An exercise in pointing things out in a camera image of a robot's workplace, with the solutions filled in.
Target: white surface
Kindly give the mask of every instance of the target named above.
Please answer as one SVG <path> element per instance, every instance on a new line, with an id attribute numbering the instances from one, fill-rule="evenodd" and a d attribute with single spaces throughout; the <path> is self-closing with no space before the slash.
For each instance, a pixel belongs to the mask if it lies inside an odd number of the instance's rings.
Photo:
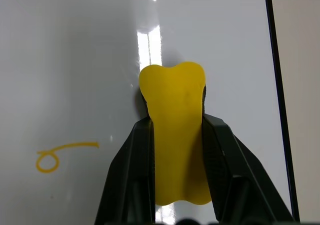
<path id="1" fill-rule="evenodd" d="M 272 0 L 300 219 L 320 221 L 320 0 Z"/>
<path id="2" fill-rule="evenodd" d="M 0 0 L 1 223 L 93 224 L 110 162 L 144 117 L 140 70 L 186 60 L 205 69 L 206 113 L 289 207 L 265 0 Z M 36 170 L 37 151 L 85 141 L 100 148 L 58 151 L 58 170 Z M 168 224 L 214 221 L 210 204 L 161 211 Z"/>

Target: yellow marker drawing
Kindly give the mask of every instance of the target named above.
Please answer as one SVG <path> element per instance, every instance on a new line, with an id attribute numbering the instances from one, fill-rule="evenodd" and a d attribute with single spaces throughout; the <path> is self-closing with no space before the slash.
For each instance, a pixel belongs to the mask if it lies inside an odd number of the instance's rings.
<path id="1" fill-rule="evenodd" d="M 99 148 L 99 144 L 97 142 L 78 142 L 78 143 L 70 143 L 70 144 L 65 144 L 62 146 L 57 146 L 56 148 L 53 148 L 48 151 L 38 151 L 37 154 L 40 154 L 40 157 L 37 159 L 37 161 L 35 163 L 36 168 L 41 173 L 45 173 L 45 174 L 52 173 L 53 171 L 55 171 L 59 167 L 59 163 L 60 163 L 59 158 L 55 154 L 55 152 L 58 150 L 67 149 L 67 148 L 75 148 L 75 147 L 96 147 L 96 148 Z M 52 168 L 44 169 L 40 166 L 41 160 L 44 159 L 44 157 L 46 157 L 46 156 L 51 156 L 55 160 L 55 165 Z"/>

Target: whiteboard frame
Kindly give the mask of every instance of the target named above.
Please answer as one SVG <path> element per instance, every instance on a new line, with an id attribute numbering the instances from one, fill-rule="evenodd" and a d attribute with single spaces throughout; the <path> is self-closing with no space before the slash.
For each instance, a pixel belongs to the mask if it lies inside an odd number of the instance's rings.
<path id="1" fill-rule="evenodd" d="M 285 158 L 285 165 L 286 165 L 286 174 L 288 178 L 291 210 L 292 210 L 293 218 L 296 221 L 300 221 L 294 167 L 293 167 L 291 147 L 290 147 L 290 137 L 289 137 L 289 128 L 288 128 L 288 120 L 287 120 L 287 112 L 286 112 L 284 86 L 283 86 L 282 75 L 281 75 L 281 66 L 280 66 L 280 58 L 279 58 L 276 25 L 275 25 L 275 17 L 274 17 L 272 0 L 265 0 L 265 5 L 266 5 L 266 12 L 267 12 L 267 18 L 269 23 L 270 43 L 271 43 L 272 58 L 273 58 L 276 92 L 278 97 L 282 140 L 283 140 L 283 148 L 284 148 L 284 158 Z"/>

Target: textured black surface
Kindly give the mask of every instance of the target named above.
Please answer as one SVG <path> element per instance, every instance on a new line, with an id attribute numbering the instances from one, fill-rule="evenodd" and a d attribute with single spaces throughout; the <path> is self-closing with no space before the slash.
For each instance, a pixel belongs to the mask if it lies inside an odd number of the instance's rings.
<path id="1" fill-rule="evenodd" d="M 110 165 L 95 225 L 155 221 L 154 157 L 153 124 L 144 118 Z"/>
<path id="2" fill-rule="evenodd" d="M 216 194 L 220 192 L 225 194 L 225 188 L 220 184 L 224 183 L 228 187 L 227 196 L 224 199 L 223 197 L 220 198 L 225 201 L 227 206 L 220 207 L 218 211 L 215 208 L 217 220 L 232 222 L 234 221 L 232 216 L 236 214 L 236 211 L 245 208 L 243 209 L 243 214 L 236 215 L 240 222 L 254 216 L 258 216 L 268 222 L 293 221 L 294 219 L 260 161 L 234 136 L 229 126 L 222 119 L 205 114 L 202 119 L 202 127 L 204 128 L 202 130 L 204 138 L 209 136 L 208 133 L 215 136 L 216 140 L 212 146 L 217 146 L 222 151 L 225 165 L 231 176 L 229 184 L 226 184 L 225 181 L 217 181 L 217 184 L 214 184 L 214 177 L 219 175 L 218 171 L 212 173 L 213 176 L 210 178 L 212 180 L 209 183 L 210 187 L 220 186 L 223 189 L 216 190 Z M 204 164 L 207 163 L 206 160 L 210 159 L 208 156 L 203 158 Z M 212 194 L 211 196 L 213 203 L 215 203 L 215 197 Z"/>
<path id="3" fill-rule="evenodd" d="M 202 120 L 202 149 L 214 213 L 216 219 L 220 221 L 228 195 L 231 174 L 228 171 L 215 132 L 205 119 Z"/>

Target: whiteboard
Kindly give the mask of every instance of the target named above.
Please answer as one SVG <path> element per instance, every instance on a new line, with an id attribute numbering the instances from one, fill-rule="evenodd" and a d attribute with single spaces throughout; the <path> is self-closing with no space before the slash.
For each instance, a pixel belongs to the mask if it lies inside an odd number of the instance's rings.
<path id="1" fill-rule="evenodd" d="M 141 69 L 201 64 L 205 112 L 260 159 L 290 209 L 265 0 L 0 0 L 0 217 L 93 224 L 109 165 L 146 113 Z M 62 147 L 41 172 L 39 151 Z M 42 168 L 55 166 L 44 157 Z M 179 201 L 157 220 L 215 221 Z"/>

